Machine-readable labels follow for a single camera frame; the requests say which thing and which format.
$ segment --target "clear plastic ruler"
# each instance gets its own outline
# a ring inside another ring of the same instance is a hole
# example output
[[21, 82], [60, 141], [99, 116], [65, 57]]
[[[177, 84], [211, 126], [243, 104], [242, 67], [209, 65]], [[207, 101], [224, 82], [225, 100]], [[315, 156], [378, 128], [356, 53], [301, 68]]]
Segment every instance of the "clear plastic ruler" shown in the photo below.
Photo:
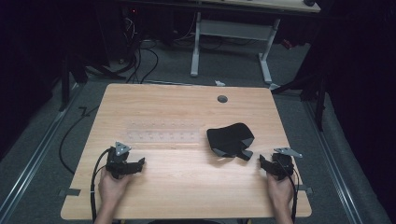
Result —
[[130, 119], [124, 138], [131, 143], [198, 143], [199, 130], [196, 119]]

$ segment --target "black fabric piece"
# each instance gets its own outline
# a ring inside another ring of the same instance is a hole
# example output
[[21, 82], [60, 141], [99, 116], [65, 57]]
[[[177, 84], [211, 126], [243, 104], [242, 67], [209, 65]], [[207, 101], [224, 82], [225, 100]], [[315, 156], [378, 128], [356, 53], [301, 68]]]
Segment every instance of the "black fabric piece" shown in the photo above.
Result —
[[246, 150], [254, 140], [253, 133], [244, 123], [235, 123], [219, 129], [208, 129], [207, 139], [211, 149], [220, 157], [238, 157], [250, 160], [253, 152]]

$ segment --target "wooden table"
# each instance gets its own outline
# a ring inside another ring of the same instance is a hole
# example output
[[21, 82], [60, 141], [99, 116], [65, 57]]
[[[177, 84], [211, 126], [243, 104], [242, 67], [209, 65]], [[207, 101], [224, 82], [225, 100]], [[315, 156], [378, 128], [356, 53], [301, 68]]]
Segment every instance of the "wooden table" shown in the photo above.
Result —
[[[220, 95], [228, 102], [220, 103]], [[250, 161], [219, 158], [209, 147], [207, 129], [236, 122], [245, 123], [255, 136], [248, 149], [254, 152]], [[116, 141], [133, 148], [128, 161], [146, 158], [116, 218], [273, 216], [258, 158], [262, 154], [269, 159], [274, 148], [289, 143], [267, 89], [110, 84], [70, 186], [81, 192], [66, 197], [64, 219], [92, 218], [92, 170]], [[306, 194], [300, 191], [297, 217], [310, 214]]]

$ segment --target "metal frame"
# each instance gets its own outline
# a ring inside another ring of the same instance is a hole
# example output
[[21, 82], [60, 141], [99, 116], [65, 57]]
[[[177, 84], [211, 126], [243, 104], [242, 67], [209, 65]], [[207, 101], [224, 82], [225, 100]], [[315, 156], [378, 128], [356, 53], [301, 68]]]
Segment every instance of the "metal frame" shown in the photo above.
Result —
[[332, 182], [334, 183], [334, 187], [337, 190], [338, 196], [340, 197], [340, 201], [344, 206], [349, 222], [356, 224], [363, 223], [361, 219], [361, 215], [359, 214], [359, 210], [353, 201], [349, 187], [347, 186], [347, 183], [344, 180], [341, 171], [338, 169], [338, 165], [334, 157], [332, 156], [332, 150], [330, 149], [330, 146], [327, 143], [326, 137], [324, 136], [324, 133], [320, 131], [318, 129], [318, 126], [316, 125], [314, 108], [309, 102], [303, 102], [303, 106], [305, 112], [308, 114], [308, 117], [310, 118], [312, 127], [316, 131], [317, 138], [321, 145], [321, 151], [323, 153], [324, 160], [326, 161], [326, 165], [327, 168], [329, 169]]
[[55, 120], [51, 123], [43, 139], [36, 148], [32, 158], [23, 169], [21, 175], [19, 176], [11, 192], [8, 194], [7, 198], [3, 201], [0, 207], [0, 223], [7, 223], [8, 220], [11, 218], [12, 213], [18, 205], [18, 202], [20, 201], [21, 197], [23, 196], [24, 192], [28, 188], [33, 177], [35, 176], [35, 173], [40, 167], [41, 162], [44, 160], [44, 157], [47, 155], [47, 152], [49, 151], [52, 143], [52, 138], [55, 135], [56, 131], [59, 129], [62, 121], [64, 120], [64, 116], [67, 114], [67, 111], [69, 110], [72, 102], [76, 99], [81, 91], [81, 84], [78, 85], [76, 83], [72, 89], [73, 95], [70, 104], [68, 104], [64, 108], [64, 110], [60, 111], [56, 116]]
[[280, 19], [276, 19], [273, 26], [245, 24], [227, 21], [202, 20], [201, 12], [197, 12], [195, 26], [195, 45], [192, 53], [191, 76], [198, 77], [199, 58], [200, 58], [200, 36], [218, 35], [243, 39], [254, 39], [266, 41], [263, 53], [259, 54], [260, 65], [264, 81], [272, 83], [271, 74], [267, 64], [267, 57], [276, 36]]

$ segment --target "forearm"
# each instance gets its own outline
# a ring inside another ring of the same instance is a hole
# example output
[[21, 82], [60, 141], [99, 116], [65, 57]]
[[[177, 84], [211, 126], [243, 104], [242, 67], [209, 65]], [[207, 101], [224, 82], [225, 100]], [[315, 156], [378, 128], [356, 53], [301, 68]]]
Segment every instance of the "forearm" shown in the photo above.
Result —
[[99, 209], [94, 224], [109, 224], [113, 221], [114, 214], [116, 213], [116, 204], [103, 203]]
[[276, 224], [292, 224], [291, 212], [288, 206], [274, 206]]

